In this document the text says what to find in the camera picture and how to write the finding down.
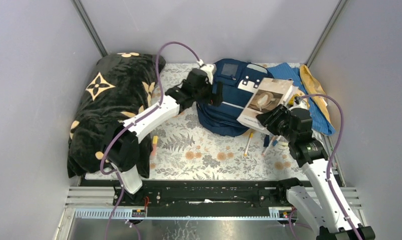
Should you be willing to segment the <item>yellow capped white marker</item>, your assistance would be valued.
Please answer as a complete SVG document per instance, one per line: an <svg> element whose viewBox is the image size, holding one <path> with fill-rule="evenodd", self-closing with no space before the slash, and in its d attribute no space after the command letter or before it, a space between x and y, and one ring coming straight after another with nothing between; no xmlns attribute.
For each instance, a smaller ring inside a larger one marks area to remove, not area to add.
<svg viewBox="0 0 402 240"><path fill-rule="evenodd" d="M249 150L249 147L250 147L250 144L251 144L252 138L253 138L253 134L254 134L254 132L253 132L253 131L252 131L252 132L250 132L250 134L249 134L249 137L248 137L248 140L247 140L247 143L246 143L245 149L244 149L244 154L243 154L243 156L244 156L244 157L246 157L246 156L248 155L248 150Z"/></svg>

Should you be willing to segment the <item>orange capped white marker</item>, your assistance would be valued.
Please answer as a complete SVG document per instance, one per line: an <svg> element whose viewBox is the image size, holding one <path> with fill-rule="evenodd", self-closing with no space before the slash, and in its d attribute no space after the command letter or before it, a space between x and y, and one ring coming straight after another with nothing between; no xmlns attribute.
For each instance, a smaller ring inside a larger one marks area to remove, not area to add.
<svg viewBox="0 0 402 240"><path fill-rule="evenodd" d="M264 143L263 143L263 151L261 153L261 155L264 157L268 151L269 148L273 147L276 145L276 139L277 136L276 135L267 135L264 139Z"/></svg>

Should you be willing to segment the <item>beige tape box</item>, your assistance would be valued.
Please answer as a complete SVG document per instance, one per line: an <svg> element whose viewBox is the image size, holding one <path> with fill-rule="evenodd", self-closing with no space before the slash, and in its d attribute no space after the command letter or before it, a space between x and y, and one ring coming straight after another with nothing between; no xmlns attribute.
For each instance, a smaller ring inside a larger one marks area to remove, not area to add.
<svg viewBox="0 0 402 240"><path fill-rule="evenodd" d="M271 132L256 117L273 110L280 104L287 106L290 98L298 93L298 90L299 88L291 79L264 78L258 84L258 88L254 89L252 97L237 121L252 130L270 135Z"/></svg>

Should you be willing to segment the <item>navy blue backpack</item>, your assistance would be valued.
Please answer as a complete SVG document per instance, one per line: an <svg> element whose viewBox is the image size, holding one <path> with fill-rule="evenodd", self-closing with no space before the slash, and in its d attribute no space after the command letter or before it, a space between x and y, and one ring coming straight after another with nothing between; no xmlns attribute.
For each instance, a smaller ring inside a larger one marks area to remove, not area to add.
<svg viewBox="0 0 402 240"><path fill-rule="evenodd" d="M267 68L251 62L223 58L214 63L213 89L223 85L223 101L219 106L211 103L196 105L200 125L220 136L237 137L249 130L237 118L258 89L264 78L272 78Z"/></svg>

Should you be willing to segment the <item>blue capped white marker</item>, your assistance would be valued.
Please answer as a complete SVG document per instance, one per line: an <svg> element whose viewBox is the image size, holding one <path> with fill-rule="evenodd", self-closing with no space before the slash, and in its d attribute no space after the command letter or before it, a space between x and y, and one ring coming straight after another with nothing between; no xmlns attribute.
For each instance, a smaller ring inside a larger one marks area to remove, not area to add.
<svg viewBox="0 0 402 240"><path fill-rule="evenodd" d="M278 144L278 142L280 141L281 136L277 136L276 139L272 142L273 146L276 146Z"/></svg>

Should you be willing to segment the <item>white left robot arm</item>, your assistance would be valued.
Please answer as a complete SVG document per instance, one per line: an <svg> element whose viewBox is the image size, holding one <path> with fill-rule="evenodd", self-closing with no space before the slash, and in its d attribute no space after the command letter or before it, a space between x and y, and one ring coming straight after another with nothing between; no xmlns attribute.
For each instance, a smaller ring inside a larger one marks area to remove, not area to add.
<svg viewBox="0 0 402 240"><path fill-rule="evenodd" d="M214 64L205 64L192 69L188 76L161 96L161 99L142 113L123 122L112 123L105 133L102 145L103 158L112 165L112 173L117 175L120 187L125 192L129 204L139 205L144 198L140 189L142 180L137 169L140 159L139 144L156 127L190 108L195 102L219 106L223 101L222 84L213 86Z"/></svg>

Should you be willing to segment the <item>pink highlighter pen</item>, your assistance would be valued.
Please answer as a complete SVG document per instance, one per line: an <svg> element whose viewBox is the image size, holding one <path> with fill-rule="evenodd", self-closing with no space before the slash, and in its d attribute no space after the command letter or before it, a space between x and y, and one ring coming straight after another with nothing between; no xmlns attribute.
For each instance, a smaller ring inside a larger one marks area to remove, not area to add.
<svg viewBox="0 0 402 240"><path fill-rule="evenodd" d="M153 136L153 139L152 139L152 151L150 154L150 159L154 159L156 156L157 144L158 144L158 136L155 135L155 136Z"/></svg>

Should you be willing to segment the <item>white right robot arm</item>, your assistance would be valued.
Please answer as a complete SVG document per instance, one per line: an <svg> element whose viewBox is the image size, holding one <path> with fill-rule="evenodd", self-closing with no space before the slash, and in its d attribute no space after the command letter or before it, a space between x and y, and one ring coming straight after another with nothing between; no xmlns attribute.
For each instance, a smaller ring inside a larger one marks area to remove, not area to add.
<svg viewBox="0 0 402 240"><path fill-rule="evenodd" d="M282 206L294 206L318 240L375 239L372 227L363 225L339 185L333 183L331 160L321 142L313 137L309 110L280 104L256 118L273 135L288 140L290 155L307 176L318 199L313 200L300 181L293 177L280 181L276 201Z"/></svg>

